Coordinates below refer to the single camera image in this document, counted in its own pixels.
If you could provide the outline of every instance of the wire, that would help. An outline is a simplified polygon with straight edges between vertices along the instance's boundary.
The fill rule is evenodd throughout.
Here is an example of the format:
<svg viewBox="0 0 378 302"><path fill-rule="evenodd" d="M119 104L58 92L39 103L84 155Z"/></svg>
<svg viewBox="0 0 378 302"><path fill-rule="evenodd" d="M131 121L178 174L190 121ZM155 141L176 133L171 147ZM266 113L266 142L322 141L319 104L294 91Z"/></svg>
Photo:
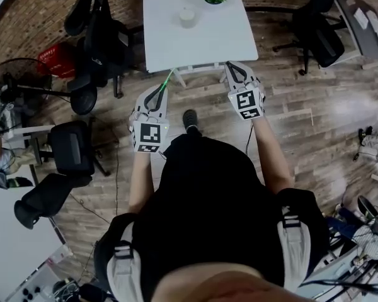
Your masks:
<svg viewBox="0 0 378 302"><path fill-rule="evenodd" d="M253 131L253 124L251 122L251 131L249 133L248 142L246 142L246 147L245 147L245 154L246 155L248 155L248 148L249 148L249 143L251 141L252 131Z"/></svg>
<svg viewBox="0 0 378 302"><path fill-rule="evenodd" d="M94 114L91 114L91 117L93 117L94 119L102 122L106 127L108 127L113 136L115 137L116 140L118 140L118 145L116 146L116 161L117 161L117 166L116 166L116 176L115 176L115 186L116 186L116 195L115 195L115 215L117 216L118 215L118 193L119 193L119 186L118 186L118 173L119 173L119 138L116 136L116 133L115 131L113 130L113 128L106 122L104 122L103 120L97 118Z"/></svg>
<svg viewBox="0 0 378 302"><path fill-rule="evenodd" d="M71 103L70 101L66 100L66 99L63 98L62 96L59 96L59 95L54 95L54 96L57 96L58 98L62 99L62 100L65 101L65 102Z"/></svg>
<svg viewBox="0 0 378 302"><path fill-rule="evenodd" d="M77 281L77 285L80 283L81 279L83 278L84 273L85 273L86 270L87 270L88 262L89 262L89 260L91 259L91 255L92 255L93 252L94 252L94 249L95 249L95 247L96 247L96 243L97 243L97 242L95 242L95 244L93 245L93 249L91 250L91 253L89 253L89 256L88 256L88 259L87 259L87 263L86 263L86 265L84 266L83 271L81 272L80 278L79 278L78 281Z"/></svg>
<svg viewBox="0 0 378 302"><path fill-rule="evenodd" d="M166 80L164 81L164 84L161 86L161 89L159 90L160 92L162 92L165 89L165 87L166 87L166 85L167 85L167 83L169 81L169 78L171 77L171 75L172 75L172 73L174 72L175 69L176 68L171 69L171 72L169 73L169 75L167 76Z"/></svg>
<svg viewBox="0 0 378 302"><path fill-rule="evenodd" d="M91 210L91 209L88 209L87 207L85 207L84 205L84 201L82 199L80 200L77 200L76 197L74 197L72 194L70 194L71 198L73 198L77 203L79 203L81 205L81 207L83 207L85 210L88 210L90 212L92 212L95 216L101 218L103 221L105 221L106 223L108 223L109 225L111 225L111 223L106 220L105 218L103 218L102 216L100 216L99 214L97 214L95 211Z"/></svg>

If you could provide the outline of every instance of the red box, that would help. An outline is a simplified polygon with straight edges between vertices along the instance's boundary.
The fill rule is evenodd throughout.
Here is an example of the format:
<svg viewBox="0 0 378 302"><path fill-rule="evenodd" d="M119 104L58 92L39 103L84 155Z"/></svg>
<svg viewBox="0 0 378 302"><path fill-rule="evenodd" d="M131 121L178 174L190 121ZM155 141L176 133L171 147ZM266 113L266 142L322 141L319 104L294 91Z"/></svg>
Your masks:
<svg viewBox="0 0 378 302"><path fill-rule="evenodd" d="M74 77L75 75L75 47L69 45L68 43L58 43L57 45L50 47L46 51L39 54L38 60L43 62L49 68L50 73L54 76L59 76L60 78L70 78ZM42 65L38 66L39 72L45 72L42 67Z"/></svg>

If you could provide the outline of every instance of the backpack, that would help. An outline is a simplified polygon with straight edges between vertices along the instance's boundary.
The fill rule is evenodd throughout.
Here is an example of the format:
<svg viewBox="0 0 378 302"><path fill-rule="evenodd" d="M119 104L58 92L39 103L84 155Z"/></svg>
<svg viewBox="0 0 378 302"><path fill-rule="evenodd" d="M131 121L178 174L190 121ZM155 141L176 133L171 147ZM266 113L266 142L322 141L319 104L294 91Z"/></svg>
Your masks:
<svg viewBox="0 0 378 302"><path fill-rule="evenodd" d="M288 207L283 207L282 213L277 230L283 251L284 288L294 292L307 276L311 237L307 225ZM132 248L135 216L128 213L115 217L94 253L97 278L121 302L144 302L140 255Z"/></svg>

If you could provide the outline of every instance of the white desk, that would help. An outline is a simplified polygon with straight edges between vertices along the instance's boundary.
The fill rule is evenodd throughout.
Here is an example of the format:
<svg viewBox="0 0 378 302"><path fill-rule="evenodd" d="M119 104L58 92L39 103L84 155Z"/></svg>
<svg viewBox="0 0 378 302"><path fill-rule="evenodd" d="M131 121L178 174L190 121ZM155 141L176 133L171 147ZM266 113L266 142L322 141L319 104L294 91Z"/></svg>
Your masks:
<svg viewBox="0 0 378 302"><path fill-rule="evenodd" d="M204 0L143 0L144 41L149 72L177 68L180 74L223 69L228 60L256 60L258 52L242 0L211 5ZM183 8L196 13L196 25L183 28Z"/></svg>

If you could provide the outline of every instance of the shoe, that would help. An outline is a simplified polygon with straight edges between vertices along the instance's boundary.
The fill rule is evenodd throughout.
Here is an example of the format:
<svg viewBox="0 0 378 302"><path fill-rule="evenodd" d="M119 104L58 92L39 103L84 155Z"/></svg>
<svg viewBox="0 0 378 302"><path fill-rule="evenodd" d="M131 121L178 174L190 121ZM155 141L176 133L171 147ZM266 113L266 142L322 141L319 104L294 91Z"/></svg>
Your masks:
<svg viewBox="0 0 378 302"><path fill-rule="evenodd" d="M360 140L360 144L363 145L363 140L365 138L366 134L362 128L358 129L358 139Z"/></svg>
<svg viewBox="0 0 378 302"><path fill-rule="evenodd" d="M182 116L182 120L183 120L183 126L185 127L186 132L191 127L195 127L196 129L198 129L197 114L194 109L188 109L186 112L184 112Z"/></svg>
<svg viewBox="0 0 378 302"><path fill-rule="evenodd" d="M372 134L372 126L369 126L366 130L365 130L365 135L371 135Z"/></svg>

